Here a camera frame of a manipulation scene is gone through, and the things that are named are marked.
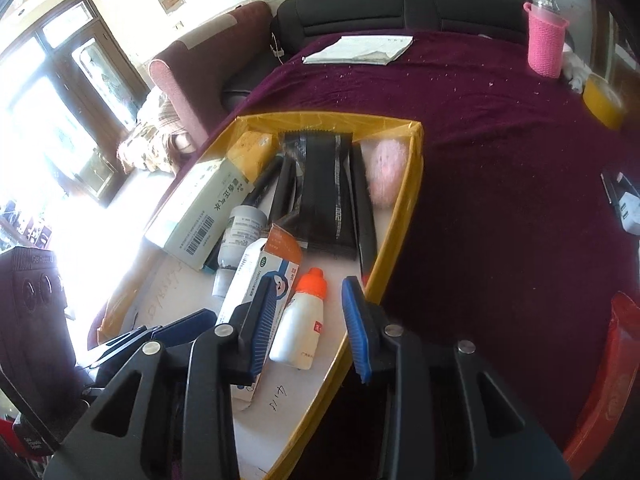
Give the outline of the wooden glass door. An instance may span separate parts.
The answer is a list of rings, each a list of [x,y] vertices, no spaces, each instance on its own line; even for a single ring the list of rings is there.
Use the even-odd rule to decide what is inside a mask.
[[[92,0],[63,0],[1,51],[1,151],[102,206],[149,88]]]

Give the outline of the black foil sachet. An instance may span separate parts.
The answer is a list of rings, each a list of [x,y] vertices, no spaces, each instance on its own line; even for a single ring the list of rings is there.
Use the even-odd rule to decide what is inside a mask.
[[[352,134],[288,131],[285,155],[295,162],[293,209],[278,220],[308,250],[359,259],[349,154]]]

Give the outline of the white orange-cap bottle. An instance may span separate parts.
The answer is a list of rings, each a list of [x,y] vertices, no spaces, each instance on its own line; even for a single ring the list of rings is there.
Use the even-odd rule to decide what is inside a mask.
[[[323,308],[328,284],[323,271],[311,268],[302,275],[274,335],[269,352],[273,362],[310,370],[323,330]]]

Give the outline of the yellow tape roll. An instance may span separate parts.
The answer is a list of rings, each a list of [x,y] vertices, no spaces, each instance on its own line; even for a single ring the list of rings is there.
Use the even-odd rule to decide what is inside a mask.
[[[602,125],[610,130],[620,130],[626,115],[624,103],[604,78],[591,74],[586,81],[582,100]]]

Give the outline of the green white medicine box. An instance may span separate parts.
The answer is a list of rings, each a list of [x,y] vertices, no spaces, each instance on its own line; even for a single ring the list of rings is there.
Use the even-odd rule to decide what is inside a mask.
[[[253,185],[228,158],[198,162],[154,214],[145,238],[194,270],[202,270],[231,211]]]

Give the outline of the red packet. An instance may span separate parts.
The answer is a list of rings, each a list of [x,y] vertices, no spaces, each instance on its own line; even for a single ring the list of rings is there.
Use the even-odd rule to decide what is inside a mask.
[[[563,452],[574,479],[581,479],[612,441],[638,374],[639,307],[616,292],[597,377]]]

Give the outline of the maroon tablecloth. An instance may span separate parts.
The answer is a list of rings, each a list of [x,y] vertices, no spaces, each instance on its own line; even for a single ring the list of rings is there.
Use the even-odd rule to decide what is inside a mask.
[[[639,175],[639,136],[536,76],[520,44],[416,32],[385,66],[274,70],[236,114],[293,110],[410,119],[424,170],[383,304],[421,337],[476,343],[558,445],[577,427],[611,300],[639,293],[638,243],[600,174]]]

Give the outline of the white label medicine bottle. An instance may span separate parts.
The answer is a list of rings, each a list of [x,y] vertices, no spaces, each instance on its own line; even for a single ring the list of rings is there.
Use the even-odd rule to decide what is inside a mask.
[[[245,249],[258,240],[266,225],[267,216],[255,206],[240,205],[232,209],[215,257],[213,297],[223,300],[227,295]]]

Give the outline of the white paper booklet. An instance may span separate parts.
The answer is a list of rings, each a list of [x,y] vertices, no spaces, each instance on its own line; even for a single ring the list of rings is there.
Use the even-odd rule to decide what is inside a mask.
[[[386,66],[401,57],[413,44],[413,36],[341,36],[319,52],[303,57],[304,64],[363,64]]]

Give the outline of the black marker pen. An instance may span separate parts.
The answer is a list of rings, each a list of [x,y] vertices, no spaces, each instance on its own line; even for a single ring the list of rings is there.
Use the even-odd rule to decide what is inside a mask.
[[[378,258],[378,240],[376,239],[373,206],[371,203],[366,165],[360,145],[352,144],[349,154],[350,178],[352,179],[352,200],[354,201],[355,224],[360,262],[360,275],[363,284],[371,276],[376,258]]]

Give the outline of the yellow snack packet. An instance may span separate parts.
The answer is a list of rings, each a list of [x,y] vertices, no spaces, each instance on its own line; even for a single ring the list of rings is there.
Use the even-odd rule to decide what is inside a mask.
[[[248,130],[229,148],[227,158],[247,180],[254,183],[278,151],[276,136]]]

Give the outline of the black sofa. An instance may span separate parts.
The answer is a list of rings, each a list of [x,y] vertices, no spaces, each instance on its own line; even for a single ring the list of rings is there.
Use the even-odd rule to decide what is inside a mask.
[[[262,49],[221,90],[231,112],[245,101],[280,62],[321,36],[370,30],[437,30],[483,35],[525,44],[523,4],[529,0],[285,0],[270,23],[270,47]]]

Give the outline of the pink fluffy sponge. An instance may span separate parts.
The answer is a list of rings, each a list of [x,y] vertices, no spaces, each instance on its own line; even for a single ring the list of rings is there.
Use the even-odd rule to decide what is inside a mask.
[[[396,139],[376,144],[369,156],[367,178],[372,204],[390,208],[397,200],[408,162],[408,146]]]

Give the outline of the pink knit sleeve bottle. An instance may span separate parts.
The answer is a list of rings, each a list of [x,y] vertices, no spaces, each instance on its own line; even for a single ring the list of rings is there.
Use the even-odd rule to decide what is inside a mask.
[[[558,79],[568,21],[556,0],[532,0],[523,9],[528,21],[528,65],[539,76]]]

